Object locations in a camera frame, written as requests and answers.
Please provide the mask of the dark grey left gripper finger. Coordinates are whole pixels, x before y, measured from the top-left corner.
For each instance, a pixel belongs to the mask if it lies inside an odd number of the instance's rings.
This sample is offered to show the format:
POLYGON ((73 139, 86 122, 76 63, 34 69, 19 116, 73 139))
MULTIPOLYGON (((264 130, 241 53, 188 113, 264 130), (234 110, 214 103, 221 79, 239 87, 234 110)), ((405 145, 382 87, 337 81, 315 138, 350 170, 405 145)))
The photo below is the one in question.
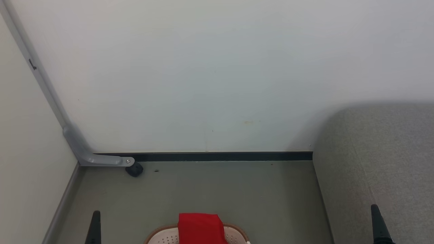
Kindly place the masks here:
POLYGON ((102 244, 101 213, 98 210, 93 212, 85 244, 102 244))

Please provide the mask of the grey fabric sofa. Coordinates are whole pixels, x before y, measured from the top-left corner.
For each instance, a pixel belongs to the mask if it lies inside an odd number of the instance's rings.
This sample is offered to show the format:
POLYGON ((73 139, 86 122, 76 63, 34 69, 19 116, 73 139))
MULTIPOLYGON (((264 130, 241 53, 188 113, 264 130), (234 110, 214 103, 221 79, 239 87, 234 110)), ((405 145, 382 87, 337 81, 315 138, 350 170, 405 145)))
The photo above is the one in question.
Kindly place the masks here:
POLYGON ((376 204, 396 244, 434 244, 434 103, 364 104, 321 128, 313 165, 334 244, 372 244, 376 204))

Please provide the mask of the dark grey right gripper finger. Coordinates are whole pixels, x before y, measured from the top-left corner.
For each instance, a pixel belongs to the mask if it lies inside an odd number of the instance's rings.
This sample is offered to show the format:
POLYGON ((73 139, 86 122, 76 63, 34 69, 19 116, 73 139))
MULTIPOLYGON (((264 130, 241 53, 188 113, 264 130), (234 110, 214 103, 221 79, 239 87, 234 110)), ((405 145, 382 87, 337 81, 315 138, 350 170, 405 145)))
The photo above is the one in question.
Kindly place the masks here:
POLYGON ((392 240, 389 230, 383 216, 378 208, 378 205, 371 205, 371 219, 372 219, 372 232, 373 244, 395 244, 392 240))

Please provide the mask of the grey metal partition frame leg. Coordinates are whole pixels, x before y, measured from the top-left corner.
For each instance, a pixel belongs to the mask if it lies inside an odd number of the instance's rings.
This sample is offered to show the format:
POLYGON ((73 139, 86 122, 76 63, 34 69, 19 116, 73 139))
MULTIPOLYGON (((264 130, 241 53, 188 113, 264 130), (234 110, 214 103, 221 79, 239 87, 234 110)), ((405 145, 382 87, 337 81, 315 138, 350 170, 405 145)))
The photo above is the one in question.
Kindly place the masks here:
POLYGON ((93 150, 84 139, 82 133, 69 118, 66 109, 62 105, 54 86, 39 59, 34 45, 31 43, 17 11, 15 11, 11 0, 0 0, 0 14, 2 14, 9 30, 14 37, 23 57, 26 60, 34 78, 39 84, 42 93, 51 107, 56 119, 62 127, 62 134, 67 141, 71 151, 78 160, 80 166, 86 167, 129 167, 136 161, 132 157, 104 156, 93 153, 93 150), (31 59, 37 70, 33 70, 28 62, 31 59))

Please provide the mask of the black skirting strip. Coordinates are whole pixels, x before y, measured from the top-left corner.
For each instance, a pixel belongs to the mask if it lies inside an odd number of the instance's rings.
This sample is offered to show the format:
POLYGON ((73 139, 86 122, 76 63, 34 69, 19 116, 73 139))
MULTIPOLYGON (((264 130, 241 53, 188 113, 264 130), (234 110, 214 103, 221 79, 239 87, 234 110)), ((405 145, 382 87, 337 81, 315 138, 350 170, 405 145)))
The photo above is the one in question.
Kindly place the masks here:
POLYGON ((98 153, 98 155, 132 157, 137 162, 265 162, 311 161, 313 159, 311 151, 98 153))

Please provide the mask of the grey skirting board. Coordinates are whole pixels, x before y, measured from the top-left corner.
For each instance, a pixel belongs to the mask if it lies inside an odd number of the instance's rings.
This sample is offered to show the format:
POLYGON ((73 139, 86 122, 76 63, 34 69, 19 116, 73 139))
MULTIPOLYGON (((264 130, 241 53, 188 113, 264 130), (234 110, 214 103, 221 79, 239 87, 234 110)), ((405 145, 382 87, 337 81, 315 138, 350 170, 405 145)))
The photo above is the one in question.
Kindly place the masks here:
POLYGON ((63 196, 60 200, 60 203, 54 213, 53 219, 47 229, 42 244, 55 243, 56 235, 58 234, 59 229, 61 229, 60 225, 63 221, 67 209, 67 204, 71 201, 71 197, 73 195, 73 191, 76 186, 76 182, 79 175, 80 175, 80 164, 77 163, 71 175, 71 178, 67 184, 67 187, 63 193, 63 196))

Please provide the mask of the cream laundry basket brown rim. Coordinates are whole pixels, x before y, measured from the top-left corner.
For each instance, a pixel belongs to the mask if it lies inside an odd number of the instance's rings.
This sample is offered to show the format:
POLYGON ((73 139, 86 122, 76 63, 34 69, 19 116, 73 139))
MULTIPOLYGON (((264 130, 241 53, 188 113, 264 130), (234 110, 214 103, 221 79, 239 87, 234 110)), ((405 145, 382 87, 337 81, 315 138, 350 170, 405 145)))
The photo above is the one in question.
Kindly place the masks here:
MULTIPOLYGON (((226 244, 251 244, 248 235, 239 226, 229 223, 223 226, 226 244)), ((178 226, 169 225, 154 230, 143 244, 179 244, 178 226)))

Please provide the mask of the black caster wheel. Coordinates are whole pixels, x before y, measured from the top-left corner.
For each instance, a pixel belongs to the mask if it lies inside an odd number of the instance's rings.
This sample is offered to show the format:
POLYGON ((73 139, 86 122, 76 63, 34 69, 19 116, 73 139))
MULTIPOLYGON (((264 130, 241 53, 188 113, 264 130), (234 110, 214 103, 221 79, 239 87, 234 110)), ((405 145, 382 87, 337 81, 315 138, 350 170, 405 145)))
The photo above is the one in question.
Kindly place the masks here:
POLYGON ((140 176, 143 171, 144 168, 143 166, 139 163, 139 162, 135 162, 132 166, 126 167, 125 171, 132 177, 138 177, 140 176))

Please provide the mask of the red cloth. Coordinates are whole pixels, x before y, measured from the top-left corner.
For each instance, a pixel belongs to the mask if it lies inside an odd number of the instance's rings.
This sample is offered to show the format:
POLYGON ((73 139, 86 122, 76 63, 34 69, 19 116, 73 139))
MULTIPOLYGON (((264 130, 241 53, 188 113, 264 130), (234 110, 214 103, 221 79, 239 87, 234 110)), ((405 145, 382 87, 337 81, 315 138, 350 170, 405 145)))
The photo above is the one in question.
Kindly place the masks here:
POLYGON ((228 244, 224 225, 218 215, 180 213, 179 244, 228 244))

